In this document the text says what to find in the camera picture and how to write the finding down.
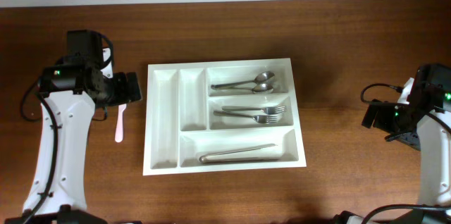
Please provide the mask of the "pink plastic knife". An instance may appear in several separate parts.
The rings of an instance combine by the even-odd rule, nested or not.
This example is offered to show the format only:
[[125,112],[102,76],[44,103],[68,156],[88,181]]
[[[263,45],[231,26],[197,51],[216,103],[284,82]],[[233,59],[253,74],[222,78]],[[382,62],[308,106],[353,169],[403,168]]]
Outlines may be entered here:
[[121,104],[118,106],[118,116],[116,123],[116,131],[115,131],[115,142],[121,143],[124,138],[124,129],[123,129],[123,114],[127,108],[127,104]]

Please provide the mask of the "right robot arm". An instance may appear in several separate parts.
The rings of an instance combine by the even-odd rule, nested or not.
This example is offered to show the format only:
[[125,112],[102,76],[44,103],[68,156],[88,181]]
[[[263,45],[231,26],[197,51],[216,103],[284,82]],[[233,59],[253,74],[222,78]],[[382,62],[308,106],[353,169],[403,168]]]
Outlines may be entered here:
[[398,141],[420,152],[418,202],[381,206],[364,217],[343,211],[333,223],[371,223],[377,214],[399,209],[406,213],[394,223],[450,222],[450,68],[422,65],[404,86],[394,89],[400,93],[396,102],[361,99],[369,106],[362,125],[386,132],[387,142]]

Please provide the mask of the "metal fork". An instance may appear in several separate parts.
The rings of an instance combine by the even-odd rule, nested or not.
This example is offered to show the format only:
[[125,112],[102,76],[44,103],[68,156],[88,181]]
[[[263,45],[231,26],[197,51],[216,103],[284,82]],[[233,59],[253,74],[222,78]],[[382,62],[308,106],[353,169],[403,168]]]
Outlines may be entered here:
[[279,121],[278,116],[272,115],[247,115],[243,113],[232,113],[226,111],[214,111],[213,114],[215,116],[223,116],[223,117],[249,118],[259,124],[272,124],[277,123]]
[[266,106],[266,107],[250,107],[250,106],[223,106],[222,110],[227,112],[238,111],[261,111],[266,115],[276,115],[287,111],[287,106]]

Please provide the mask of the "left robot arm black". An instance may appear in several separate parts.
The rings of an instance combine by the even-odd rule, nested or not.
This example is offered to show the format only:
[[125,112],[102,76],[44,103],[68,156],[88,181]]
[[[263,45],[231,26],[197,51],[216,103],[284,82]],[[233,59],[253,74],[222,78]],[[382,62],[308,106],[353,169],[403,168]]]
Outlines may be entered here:
[[112,42],[94,30],[67,33],[67,55],[30,87],[42,107],[37,167],[21,216],[6,223],[103,223],[87,212],[84,190],[89,129],[98,108],[140,101],[135,72],[115,73]]

